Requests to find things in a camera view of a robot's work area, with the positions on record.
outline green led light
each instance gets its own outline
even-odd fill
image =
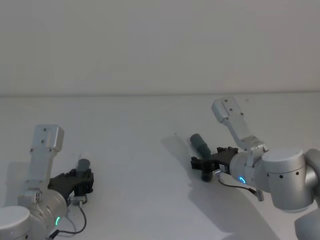
[[[56,225],[56,226],[58,225],[59,221],[60,221],[60,217],[58,216],[58,217],[56,218],[56,220],[55,220],[55,225]]]

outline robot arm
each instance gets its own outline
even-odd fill
[[[19,206],[0,208],[0,239],[44,240],[67,213],[70,203],[84,204],[93,191],[90,162],[81,159],[77,169],[50,178],[53,158],[60,152],[64,130],[38,125],[32,141],[28,179],[18,196]]]
[[[274,206],[286,212],[301,212],[320,196],[320,151],[311,149],[303,153],[295,147],[269,151],[263,141],[251,134],[233,97],[215,100],[212,111],[245,151],[230,162],[229,173],[235,180],[269,192]],[[319,209],[297,219],[298,239],[320,239],[319,225]]]

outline white table surface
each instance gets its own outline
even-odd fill
[[[37,124],[65,130],[52,176],[88,156],[94,192],[88,195],[86,230],[75,240],[295,240],[294,221],[304,213],[276,209],[269,194],[202,182],[192,170],[194,133],[209,147],[236,147],[211,105],[218,95],[1,98],[0,206],[14,205],[30,162]],[[252,132],[267,146],[320,149],[320,93],[237,95]],[[235,183],[224,175],[227,183]],[[305,213],[314,210],[314,203]],[[71,208],[63,230],[79,230]],[[57,240],[66,240],[58,236]]]

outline black cable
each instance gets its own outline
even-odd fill
[[[234,185],[228,185],[223,183],[220,179],[218,179],[219,183],[222,184],[223,186],[229,187],[229,188],[235,188],[235,189],[245,189],[248,190],[250,193],[252,193],[253,195],[256,194],[257,191],[253,190],[252,188],[249,187],[244,187],[244,186],[234,186]]]
[[[87,217],[86,217],[86,214],[85,214],[84,210],[82,209],[82,207],[79,206],[79,209],[80,209],[80,211],[81,211],[81,213],[83,215],[83,218],[84,218],[84,226],[83,226],[83,228],[81,230],[79,230],[79,231],[65,231],[65,230],[57,229],[49,236],[49,240],[53,240],[60,233],[75,235],[75,234],[82,233],[85,230],[85,228],[87,226]]]

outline white wall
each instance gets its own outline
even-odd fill
[[[318,0],[1,0],[0,96],[320,90]]]
[[[295,219],[315,203],[303,213],[285,213],[269,194],[258,202],[250,192],[203,182],[191,169],[192,134],[200,133],[212,150],[235,147],[211,111],[217,97],[0,99],[0,207],[17,202],[35,125],[58,124],[65,137],[51,175],[69,171],[79,155],[87,155],[95,178],[84,205],[87,228],[74,240],[296,240]],[[319,93],[236,99],[269,149],[320,149]],[[80,229],[83,218],[70,208]],[[73,225],[64,218],[59,228]]]

